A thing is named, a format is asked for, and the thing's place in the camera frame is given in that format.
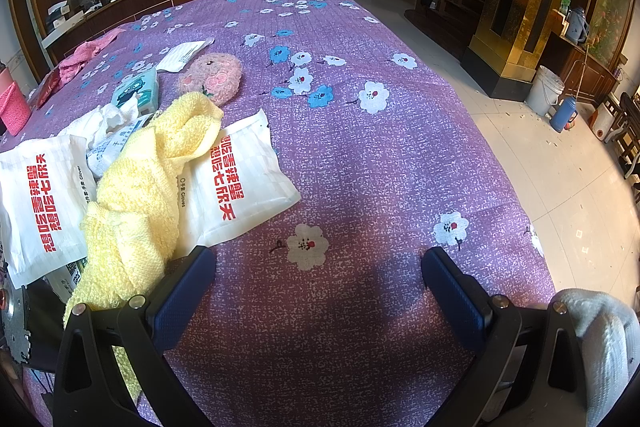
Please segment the white gloved right hand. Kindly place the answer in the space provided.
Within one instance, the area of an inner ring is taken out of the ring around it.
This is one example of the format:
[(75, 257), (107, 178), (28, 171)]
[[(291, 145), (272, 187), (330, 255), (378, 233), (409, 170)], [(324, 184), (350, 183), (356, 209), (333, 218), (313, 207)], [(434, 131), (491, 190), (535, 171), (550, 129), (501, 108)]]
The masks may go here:
[(639, 367), (639, 322), (636, 312), (617, 298), (585, 289), (559, 291), (574, 324), (584, 362), (587, 424), (595, 426), (614, 404)]

